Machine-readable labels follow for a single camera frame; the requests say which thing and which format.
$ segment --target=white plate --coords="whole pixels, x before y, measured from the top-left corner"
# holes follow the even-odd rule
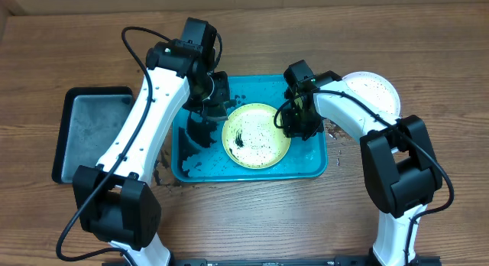
[[[290,138],[275,128],[276,109],[251,103],[233,111],[222,129],[222,144],[229,157],[243,167],[262,169],[278,163],[287,153]]]
[[[400,100],[388,80],[372,72],[353,72],[343,77],[347,86],[380,110],[400,115]]]

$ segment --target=wire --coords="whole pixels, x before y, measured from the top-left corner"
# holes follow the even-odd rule
[[[436,160],[433,159],[433,157],[431,157],[424,149],[422,149],[415,141],[413,141],[413,139],[409,138],[407,135],[405,135],[403,132],[401,132],[397,127],[391,125],[390,123],[388,123],[387,121],[382,119],[372,109],[368,108],[363,102],[361,102],[360,100],[358,100],[354,96],[351,96],[345,92],[332,91],[332,90],[316,90],[313,92],[306,92],[306,93],[296,95],[292,99],[288,99],[284,104],[282,104],[278,108],[277,113],[275,113],[275,116],[274,116],[275,127],[276,128],[283,128],[283,126],[277,125],[277,117],[280,114],[280,112],[282,112],[283,108],[285,108],[287,105],[289,105],[295,99],[298,99],[298,98],[301,98],[304,96],[308,96],[308,95],[312,95],[312,94],[316,94],[316,93],[332,94],[332,95],[337,95],[337,96],[341,96],[341,97],[345,97],[347,99],[350,99],[352,102],[354,102],[355,104],[360,106],[363,110],[365,110],[366,113],[371,115],[376,121],[380,122],[382,125],[385,125],[390,129],[392,129],[394,131],[394,133],[399,135],[404,141],[407,142],[408,145],[410,145],[411,147],[413,147],[417,151],[419,151],[436,169],[438,169],[438,171],[440,172],[440,174],[443,177],[443,180],[445,180],[445,183],[449,189],[448,201],[443,206],[437,207],[435,209],[429,209],[429,210],[426,210],[424,212],[420,212],[420,213],[416,214],[410,220],[410,226],[409,226],[408,232],[407,232],[406,247],[404,249],[404,254],[405,254],[404,255],[404,262],[405,262],[406,266],[409,265],[409,252],[408,251],[409,251],[409,247],[410,247],[411,236],[413,234],[413,227],[414,227],[414,224],[416,223],[416,220],[421,216],[426,216],[426,215],[429,215],[429,214],[432,214],[435,212],[441,212],[441,211],[449,208],[451,206],[451,204],[453,203],[453,200],[455,199],[455,191],[453,189],[453,184],[450,181],[448,174],[445,172],[445,170],[443,170],[442,166],[440,166],[438,164],[438,162],[436,162]]]
[[[146,77],[146,82],[147,82],[147,102],[146,102],[146,106],[144,107],[143,115],[141,116],[141,119],[139,120],[138,126],[136,126],[136,129],[134,130],[132,136],[129,138],[128,143],[125,145],[125,148],[122,150],[122,152],[118,156],[117,161],[114,163],[114,165],[112,166],[112,168],[108,171],[107,175],[104,177],[104,179],[102,179],[102,181],[99,183],[99,185],[92,191],[92,193],[90,193],[90,195],[87,197],[87,199],[85,200],[85,202],[81,205],[81,207],[75,212],[75,214],[73,215],[73,217],[71,218],[71,220],[68,222],[68,224],[64,228],[63,232],[61,232],[61,235],[58,238],[58,242],[56,244],[56,255],[57,255],[57,257],[59,259],[61,259],[63,261],[80,261],[80,260],[83,260],[83,259],[94,257],[96,255],[105,254],[107,252],[117,251],[117,252],[120,252],[122,255],[124,255],[128,259],[129,263],[132,266],[137,266],[136,263],[135,263],[135,261],[134,261],[134,259],[128,253],[128,251],[125,250],[125,249],[123,249],[123,248],[104,248],[104,249],[100,249],[98,251],[92,251],[92,252],[90,252],[88,254],[79,255],[79,256],[76,256],[76,257],[67,257],[67,256],[63,255],[63,253],[61,252],[61,246],[63,245],[64,239],[68,235],[68,232],[71,230],[71,228],[73,227],[73,225],[76,223],[76,220],[79,218],[79,216],[82,214],[82,212],[88,206],[88,204],[93,200],[93,198],[95,198],[95,196],[102,190],[102,188],[104,187],[104,185],[107,183],[107,181],[110,179],[110,177],[117,170],[118,166],[125,159],[126,154],[128,153],[129,149],[131,148],[132,143],[134,142],[134,140],[138,136],[138,133],[141,130],[141,128],[142,128],[142,126],[144,124],[144,121],[146,120],[147,114],[149,113],[149,110],[150,110],[150,107],[151,107],[151,103],[153,101],[153,84],[151,82],[150,75],[147,72],[147,69],[144,66],[143,62],[139,59],[138,55],[136,55],[136,53],[132,50],[132,48],[129,45],[129,43],[128,43],[127,39],[126,39],[126,36],[125,36],[126,32],[127,31],[130,31],[130,30],[147,32],[147,33],[156,35],[158,37],[161,37],[162,39],[164,39],[166,41],[170,41],[170,39],[168,37],[165,37],[162,34],[156,32],[156,31],[152,31],[152,30],[147,29],[147,28],[140,28],[140,27],[136,27],[136,26],[130,26],[130,27],[124,28],[122,30],[122,32],[121,32],[122,42],[124,42],[125,47],[128,49],[128,51],[132,55],[132,57],[136,60],[136,62],[138,63],[139,67],[143,70],[144,76]]]
[[[217,36],[217,39],[219,40],[219,54],[217,55],[217,57],[215,59],[214,65],[210,69],[211,71],[214,71],[214,69],[219,65],[219,62],[221,61],[221,55],[222,55],[222,38],[221,38],[221,35],[217,32],[215,33],[215,35]]]

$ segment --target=yellow plate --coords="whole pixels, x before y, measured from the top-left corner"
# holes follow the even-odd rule
[[[278,163],[287,153],[290,138],[275,128],[276,109],[252,103],[233,111],[222,129],[222,144],[229,157],[243,167],[262,169]]]

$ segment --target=black base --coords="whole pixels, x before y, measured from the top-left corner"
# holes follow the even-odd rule
[[[256,260],[256,261],[207,261],[204,259],[176,260],[170,266],[375,266],[365,256],[337,256],[333,259],[296,259],[296,260]],[[411,261],[410,266],[441,266],[437,257],[419,257]]]

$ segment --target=table surface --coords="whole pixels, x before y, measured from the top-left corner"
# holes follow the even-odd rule
[[[0,261],[64,264],[57,238],[74,214],[70,185],[50,177],[63,99],[74,86],[130,86],[142,73],[120,40],[137,25],[179,37],[187,17],[209,21],[224,40],[230,76],[282,73],[304,59],[317,73],[379,73],[397,88],[404,115],[421,117],[455,186],[453,206],[423,217],[421,255],[444,264],[487,264],[489,249],[489,5],[403,5],[253,11],[13,17],[0,46]],[[142,57],[157,38],[130,33]],[[158,230],[177,258],[328,258],[367,254],[378,211],[364,188],[358,145],[327,139],[317,179],[153,187]],[[161,155],[170,161],[171,143]],[[444,186],[429,207],[443,204]],[[79,223],[66,255],[103,248]],[[102,255],[78,264],[117,259]]]

